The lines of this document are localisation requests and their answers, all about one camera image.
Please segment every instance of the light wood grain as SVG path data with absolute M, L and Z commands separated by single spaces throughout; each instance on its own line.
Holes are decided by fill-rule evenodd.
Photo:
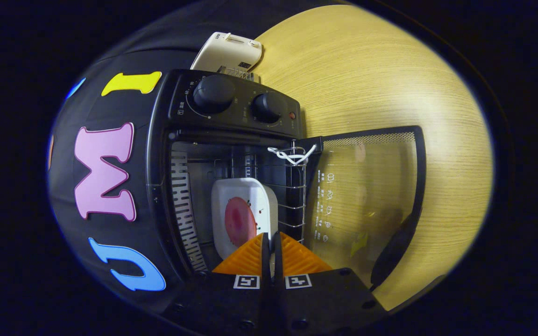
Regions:
M 257 40 L 264 51 L 253 72 L 300 102 L 308 136 L 423 129 L 423 212 L 408 251 L 374 291 L 379 302 L 390 310 L 449 272 L 481 227 L 493 181 L 487 126 L 461 77 L 408 32 L 353 6 L 310 9 Z M 340 202 L 357 204 L 349 195 Z

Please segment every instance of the yellow letter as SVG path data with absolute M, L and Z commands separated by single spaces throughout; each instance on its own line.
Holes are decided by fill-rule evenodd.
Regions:
M 142 94 L 147 94 L 155 89 L 159 78 L 161 78 L 160 71 L 155 71 L 148 75 L 128 76 L 124 76 L 124 73 L 120 72 L 105 85 L 101 96 L 106 96 L 109 92 L 116 90 L 141 90 Z

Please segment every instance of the black knob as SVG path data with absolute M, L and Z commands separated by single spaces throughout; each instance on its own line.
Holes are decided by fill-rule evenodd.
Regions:
M 201 113 L 220 113 L 230 107 L 235 95 L 235 86 L 230 79 L 213 75 L 201 79 L 192 97 Z
M 273 124 L 280 119 L 282 113 L 286 113 L 288 103 L 277 92 L 267 92 L 256 96 L 252 103 L 252 115 L 258 121 Z

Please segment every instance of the screw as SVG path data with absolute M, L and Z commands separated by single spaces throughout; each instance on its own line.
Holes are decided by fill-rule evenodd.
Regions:
M 248 321 L 248 320 L 240 321 L 239 328 L 242 329 L 242 330 L 250 330 L 250 329 L 252 329 L 254 327 L 255 327 L 255 324 L 252 323 L 252 321 Z
M 184 309 L 184 305 L 181 303 L 173 305 L 173 311 L 175 311 L 176 313 L 179 313 L 180 311 L 182 311 L 182 309 Z

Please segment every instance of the oven door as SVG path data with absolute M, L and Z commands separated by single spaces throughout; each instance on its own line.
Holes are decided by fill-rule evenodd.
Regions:
M 423 132 L 393 127 L 296 141 L 312 144 L 317 154 L 306 167 L 303 244 L 375 288 L 405 253 L 420 217 Z

